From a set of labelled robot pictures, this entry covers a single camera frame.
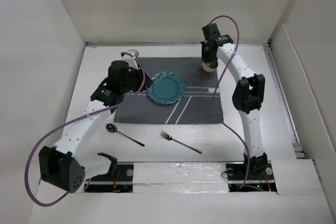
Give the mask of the teal scalloped plate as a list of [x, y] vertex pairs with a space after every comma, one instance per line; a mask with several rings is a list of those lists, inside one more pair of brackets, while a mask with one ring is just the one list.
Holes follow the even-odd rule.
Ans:
[[153, 83], [146, 90], [147, 96], [155, 103], [167, 105], [182, 98], [185, 93], [184, 80], [176, 73], [163, 71], [151, 77]]

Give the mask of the grey striped cloth placemat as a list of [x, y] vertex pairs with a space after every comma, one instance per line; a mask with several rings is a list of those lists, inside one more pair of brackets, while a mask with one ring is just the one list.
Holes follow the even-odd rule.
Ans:
[[185, 84], [184, 95], [172, 104], [158, 104], [143, 91], [131, 102], [116, 109], [114, 123], [128, 124], [216, 124], [211, 111], [217, 72], [202, 74], [200, 57], [150, 58], [140, 62], [149, 77], [163, 71], [179, 75]]

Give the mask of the black fork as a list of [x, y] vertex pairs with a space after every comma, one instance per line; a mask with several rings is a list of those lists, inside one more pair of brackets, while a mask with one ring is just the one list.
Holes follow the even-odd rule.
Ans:
[[187, 145], [187, 144], [185, 144], [185, 143], [182, 143], [181, 141], [178, 141], [178, 140], [174, 139], [171, 135], [167, 134], [166, 132], [161, 131], [161, 132], [160, 132], [160, 135], [161, 135], [164, 139], [166, 139], [166, 140], [168, 140], [168, 141], [174, 141], [174, 142], [176, 142], [176, 143], [178, 143], [178, 144], [180, 144], [180, 145], [182, 145], [182, 146], [184, 146], [184, 147], [187, 147], [187, 148], [189, 148], [189, 149], [191, 149], [191, 150], [193, 150], [193, 151], [195, 151], [195, 152], [197, 152], [197, 153], [199, 153], [199, 154], [202, 154], [202, 153], [203, 153], [203, 152], [200, 151], [199, 149], [196, 149], [196, 148], [194, 148], [194, 147], [192, 147], [192, 146], [189, 146], [189, 145]]

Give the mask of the black spoon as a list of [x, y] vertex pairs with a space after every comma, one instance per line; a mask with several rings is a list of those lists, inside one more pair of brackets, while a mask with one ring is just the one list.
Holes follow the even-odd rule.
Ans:
[[139, 141], [137, 141], [137, 140], [135, 140], [135, 139], [133, 139], [133, 138], [131, 138], [131, 137], [125, 135], [124, 133], [118, 131], [117, 127], [116, 127], [114, 124], [112, 124], [112, 123], [108, 123], [108, 124], [106, 125], [106, 130], [107, 130], [108, 132], [110, 132], [110, 133], [118, 133], [118, 134], [120, 134], [120, 135], [122, 135], [122, 136], [128, 138], [129, 140], [131, 140], [131, 141], [137, 143], [138, 145], [140, 145], [140, 146], [142, 146], [142, 147], [145, 147], [145, 145], [144, 145], [143, 143], [141, 143], [141, 142], [139, 142]]

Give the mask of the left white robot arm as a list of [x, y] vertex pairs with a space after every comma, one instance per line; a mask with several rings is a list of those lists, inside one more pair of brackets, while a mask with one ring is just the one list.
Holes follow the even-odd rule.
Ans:
[[38, 154], [41, 179], [68, 193], [75, 193], [85, 180], [102, 176], [112, 180], [117, 175], [117, 159], [98, 153], [92, 161], [81, 158], [86, 145], [100, 125], [124, 105], [124, 95], [139, 93], [152, 84], [136, 59], [116, 60], [108, 76], [99, 84], [79, 121], [52, 147], [44, 146]]

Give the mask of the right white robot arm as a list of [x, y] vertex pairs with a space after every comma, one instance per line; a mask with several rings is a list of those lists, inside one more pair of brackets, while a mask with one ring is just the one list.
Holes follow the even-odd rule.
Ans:
[[264, 101], [265, 77], [256, 74], [236, 52], [235, 44], [229, 35], [221, 35], [215, 23], [202, 28], [204, 41], [201, 42], [204, 74], [213, 72], [221, 60], [233, 76], [236, 87], [232, 96], [234, 108], [239, 112], [243, 124], [244, 150], [243, 173], [254, 179], [268, 166], [268, 158], [262, 144], [259, 111]]

